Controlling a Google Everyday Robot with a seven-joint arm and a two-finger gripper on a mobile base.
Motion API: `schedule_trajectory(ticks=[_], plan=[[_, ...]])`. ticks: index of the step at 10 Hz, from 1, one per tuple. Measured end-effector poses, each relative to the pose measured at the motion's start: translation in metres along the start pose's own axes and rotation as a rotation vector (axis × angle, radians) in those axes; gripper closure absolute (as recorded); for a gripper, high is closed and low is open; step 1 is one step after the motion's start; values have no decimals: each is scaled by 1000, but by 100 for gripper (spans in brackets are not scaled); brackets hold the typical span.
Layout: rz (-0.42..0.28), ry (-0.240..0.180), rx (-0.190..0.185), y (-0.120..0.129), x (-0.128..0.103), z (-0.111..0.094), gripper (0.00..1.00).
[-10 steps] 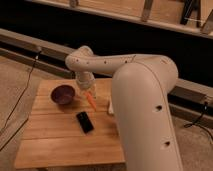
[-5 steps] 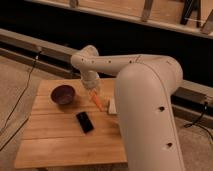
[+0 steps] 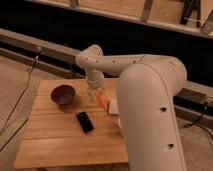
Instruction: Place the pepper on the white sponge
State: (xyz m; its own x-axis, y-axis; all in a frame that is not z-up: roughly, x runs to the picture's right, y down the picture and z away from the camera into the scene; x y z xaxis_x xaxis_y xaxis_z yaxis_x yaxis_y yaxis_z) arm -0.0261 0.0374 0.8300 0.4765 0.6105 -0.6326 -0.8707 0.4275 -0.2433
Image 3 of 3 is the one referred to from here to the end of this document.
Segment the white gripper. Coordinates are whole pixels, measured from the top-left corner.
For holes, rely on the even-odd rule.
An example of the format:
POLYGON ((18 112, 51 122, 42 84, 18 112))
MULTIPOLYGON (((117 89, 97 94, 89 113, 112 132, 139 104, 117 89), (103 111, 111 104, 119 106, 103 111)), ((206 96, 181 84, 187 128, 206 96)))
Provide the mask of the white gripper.
POLYGON ((105 88, 102 87, 104 84, 104 74, 98 70, 87 70, 86 71, 86 80, 89 85, 87 88, 87 94, 90 100, 93 100, 93 91, 92 89, 98 89, 100 95, 105 97, 105 88))

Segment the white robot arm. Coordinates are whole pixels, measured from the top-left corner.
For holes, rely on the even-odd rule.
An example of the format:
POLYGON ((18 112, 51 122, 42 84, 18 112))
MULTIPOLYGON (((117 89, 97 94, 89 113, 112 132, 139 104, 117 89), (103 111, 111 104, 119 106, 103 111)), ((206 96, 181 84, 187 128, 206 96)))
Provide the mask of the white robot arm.
POLYGON ((165 55, 105 56, 98 45, 76 55, 91 82, 119 76, 117 104, 130 171, 187 171, 173 97, 187 80, 184 64, 165 55))

